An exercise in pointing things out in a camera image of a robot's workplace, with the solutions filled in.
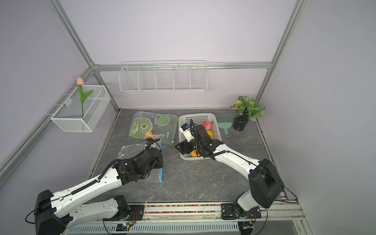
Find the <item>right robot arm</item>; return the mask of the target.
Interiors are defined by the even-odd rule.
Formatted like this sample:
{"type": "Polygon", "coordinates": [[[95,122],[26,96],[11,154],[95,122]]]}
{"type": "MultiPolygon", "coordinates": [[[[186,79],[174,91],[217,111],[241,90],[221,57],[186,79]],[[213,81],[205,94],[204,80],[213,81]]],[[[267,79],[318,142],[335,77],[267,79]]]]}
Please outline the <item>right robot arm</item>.
{"type": "Polygon", "coordinates": [[[193,122],[183,124],[179,132],[185,138],[175,146],[181,154],[196,151],[199,157],[226,164],[248,179],[250,190],[242,193],[235,201],[235,205],[244,212],[258,206],[270,208],[283,191],[284,183],[268,159],[260,161],[247,157],[222,141],[213,139],[204,126],[193,122]]]}

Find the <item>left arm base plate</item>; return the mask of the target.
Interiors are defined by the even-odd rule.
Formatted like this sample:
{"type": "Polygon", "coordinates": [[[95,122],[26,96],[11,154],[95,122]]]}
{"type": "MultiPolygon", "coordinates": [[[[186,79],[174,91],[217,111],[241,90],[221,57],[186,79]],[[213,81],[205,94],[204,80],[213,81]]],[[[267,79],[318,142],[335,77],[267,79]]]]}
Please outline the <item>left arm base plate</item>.
{"type": "Polygon", "coordinates": [[[128,209],[119,210],[112,218],[104,218],[103,221],[141,221],[145,212],[142,204],[129,205],[128,209]]]}

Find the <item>pink artificial tulip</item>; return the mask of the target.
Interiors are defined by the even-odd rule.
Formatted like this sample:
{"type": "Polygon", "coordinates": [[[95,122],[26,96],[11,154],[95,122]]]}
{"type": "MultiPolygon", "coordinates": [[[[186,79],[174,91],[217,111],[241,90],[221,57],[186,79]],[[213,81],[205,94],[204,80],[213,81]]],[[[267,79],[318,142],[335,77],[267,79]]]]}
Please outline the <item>pink artificial tulip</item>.
{"type": "Polygon", "coordinates": [[[84,92],[82,89],[82,86],[85,85],[85,82],[82,77],[78,77],[76,79],[77,89],[79,91],[80,95],[80,103],[81,103],[81,112],[82,112],[82,118],[84,118],[84,102],[85,100],[92,94],[93,90],[90,90],[88,92],[84,92]]]}

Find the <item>clear blue-zipper bag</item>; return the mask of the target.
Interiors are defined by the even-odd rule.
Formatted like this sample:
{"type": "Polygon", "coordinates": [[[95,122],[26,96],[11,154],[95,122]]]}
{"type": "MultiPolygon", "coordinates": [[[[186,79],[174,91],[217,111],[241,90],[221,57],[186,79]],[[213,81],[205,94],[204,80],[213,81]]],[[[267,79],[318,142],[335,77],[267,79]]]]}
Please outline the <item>clear blue-zipper bag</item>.
{"type": "MultiPolygon", "coordinates": [[[[146,139],[145,142],[140,142],[136,144],[126,145],[121,148],[117,157],[119,159],[130,159],[136,156],[138,153],[141,153],[144,148],[152,141],[151,138],[146,139]]],[[[154,168],[150,174],[147,174],[145,179],[148,183],[161,184],[163,182],[163,165],[157,164],[158,167],[154,168]]]]}

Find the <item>yellow peach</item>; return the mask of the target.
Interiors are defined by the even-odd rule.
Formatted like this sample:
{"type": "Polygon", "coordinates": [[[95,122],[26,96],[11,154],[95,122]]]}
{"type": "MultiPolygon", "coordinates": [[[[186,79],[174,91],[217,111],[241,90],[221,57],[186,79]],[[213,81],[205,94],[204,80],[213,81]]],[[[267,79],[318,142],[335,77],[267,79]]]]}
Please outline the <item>yellow peach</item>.
{"type": "Polygon", "coordinates": [[[213,133],[210,130],[207,130],[207,134],[210,136],[211,139],[213,139],[213,133]]]}

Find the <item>green printed zip-top bag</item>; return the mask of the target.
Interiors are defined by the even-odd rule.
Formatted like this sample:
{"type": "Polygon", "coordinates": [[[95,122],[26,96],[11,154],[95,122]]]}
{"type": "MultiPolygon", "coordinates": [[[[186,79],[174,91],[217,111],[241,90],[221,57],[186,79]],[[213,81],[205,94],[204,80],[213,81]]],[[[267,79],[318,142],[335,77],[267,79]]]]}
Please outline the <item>green printed zip-top bag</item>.
{"type": "Polygon", "coordinates": [[[153,139],[160,138],[162,143],[172,146],[175,142],[177,126],[176,115],[137,111],[131,121],[129,136],[146,140],[146,134],[151,131],[153,139]]]}

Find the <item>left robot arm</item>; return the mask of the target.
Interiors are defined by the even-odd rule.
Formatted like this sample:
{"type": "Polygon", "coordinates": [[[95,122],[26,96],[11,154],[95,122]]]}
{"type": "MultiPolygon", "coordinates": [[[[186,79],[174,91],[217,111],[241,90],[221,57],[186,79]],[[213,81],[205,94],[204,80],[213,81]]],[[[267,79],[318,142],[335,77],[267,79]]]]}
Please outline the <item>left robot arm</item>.
{"type": "Polygon", "coordinates": [[[39,193],[33,211],[36,234],[59,235],[73,226],[98,219],[128,219],[132,212],[123,196],[99,203],[89,201],[112,189],[145,179],[153,169],[162,166],[162,151],[148,146],[130,159],[111,161],[91,180],[55,193],[49,190],[39,193]]]}

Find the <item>white mesh wall basket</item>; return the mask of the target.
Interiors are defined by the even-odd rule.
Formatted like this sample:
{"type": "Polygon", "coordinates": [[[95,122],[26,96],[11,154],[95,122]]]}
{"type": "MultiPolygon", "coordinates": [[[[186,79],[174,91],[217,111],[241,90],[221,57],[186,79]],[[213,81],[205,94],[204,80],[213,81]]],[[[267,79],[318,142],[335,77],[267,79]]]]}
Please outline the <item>white mesh wall basket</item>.
{"type": "Polygon", "coordinates": [[[77,88],[68,95],[60,107],[51,115],[51,121],[63,132],[91,133],[111,101],[106,88],[100,85],[83,85],[84,92],[93,90],[84,102],[82,118],[80,95],[77,88]]]}

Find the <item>green dustpan scoop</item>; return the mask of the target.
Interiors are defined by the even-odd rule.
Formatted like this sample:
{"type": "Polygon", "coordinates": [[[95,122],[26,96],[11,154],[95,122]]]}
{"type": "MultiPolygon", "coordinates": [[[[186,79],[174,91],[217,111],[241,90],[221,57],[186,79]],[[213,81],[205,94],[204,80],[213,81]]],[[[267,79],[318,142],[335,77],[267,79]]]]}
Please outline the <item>green dustpan scoop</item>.
{"type": "Polygon", "coordinates": [[[229,129],[232,127],[232,122],[229,117],[217,117],[218,128],[223,129],[225,136],[229,137],[229,129]]]}

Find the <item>red peach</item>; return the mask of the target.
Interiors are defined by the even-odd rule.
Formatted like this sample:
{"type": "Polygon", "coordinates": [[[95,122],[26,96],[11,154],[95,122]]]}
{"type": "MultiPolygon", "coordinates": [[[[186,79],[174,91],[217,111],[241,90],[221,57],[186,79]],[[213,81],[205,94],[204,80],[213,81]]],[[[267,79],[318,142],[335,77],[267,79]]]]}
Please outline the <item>red peach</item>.
{"type": "Polygon", "coordinates": [[[205,122],[202,123],[202,125],[206,130],[212,129],[212,123],[210,121],[205,121],[205,122]]]}

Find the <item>potted green plant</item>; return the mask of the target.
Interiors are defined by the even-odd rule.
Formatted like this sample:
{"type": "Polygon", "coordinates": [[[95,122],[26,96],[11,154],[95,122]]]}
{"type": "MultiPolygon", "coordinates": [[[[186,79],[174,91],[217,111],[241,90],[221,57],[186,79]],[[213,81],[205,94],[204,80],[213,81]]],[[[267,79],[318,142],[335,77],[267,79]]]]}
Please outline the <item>potted green plant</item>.
{"type": "Polygon", "coordinates": [[[257,104],[254,98],[247,96],[239,96],[230,109],[235,111],[233,128],[237,131],[244,130],[249,121],[256,122],[265,116],[265,107],[257,104]]]}

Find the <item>orange-red peach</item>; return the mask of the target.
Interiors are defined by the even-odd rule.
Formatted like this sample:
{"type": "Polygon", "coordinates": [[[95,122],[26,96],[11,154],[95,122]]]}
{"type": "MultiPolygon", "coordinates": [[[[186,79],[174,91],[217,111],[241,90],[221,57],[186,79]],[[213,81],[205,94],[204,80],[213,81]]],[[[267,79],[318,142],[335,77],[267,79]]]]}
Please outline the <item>orange-red peach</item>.
{"type": "Polygon", "coordinates": [[[146,139],[151,139],[153,138],[153,133],[150,131],[146,134],[146,139]]]}

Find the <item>yellow-red peach front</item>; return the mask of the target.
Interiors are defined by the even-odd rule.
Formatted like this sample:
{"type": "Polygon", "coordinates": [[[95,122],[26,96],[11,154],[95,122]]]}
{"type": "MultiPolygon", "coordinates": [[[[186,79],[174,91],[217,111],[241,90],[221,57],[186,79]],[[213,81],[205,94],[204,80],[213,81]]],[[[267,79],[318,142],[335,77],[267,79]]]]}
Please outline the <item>yellow-red peach front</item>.
{"type": "Polygon", "coordinates": [[[198,152],[196,150],[194,150],[192,152],[192,157],[199,157],[200,155],[198,154],[198,152]]]}

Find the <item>white plastic basket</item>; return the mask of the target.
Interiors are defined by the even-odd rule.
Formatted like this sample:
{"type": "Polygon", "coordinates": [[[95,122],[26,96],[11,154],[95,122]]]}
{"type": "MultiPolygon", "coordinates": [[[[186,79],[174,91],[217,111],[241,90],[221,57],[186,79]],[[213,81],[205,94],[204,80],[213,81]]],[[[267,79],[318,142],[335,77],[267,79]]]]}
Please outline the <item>white plastic basket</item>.
{"type": "Polygon", "coordinates": [[[175,148],[183,160],[213,158],[216,147],[222,144],[215,115],[211,113],[180,116],[178,132],[179,143],[175,148]]]}

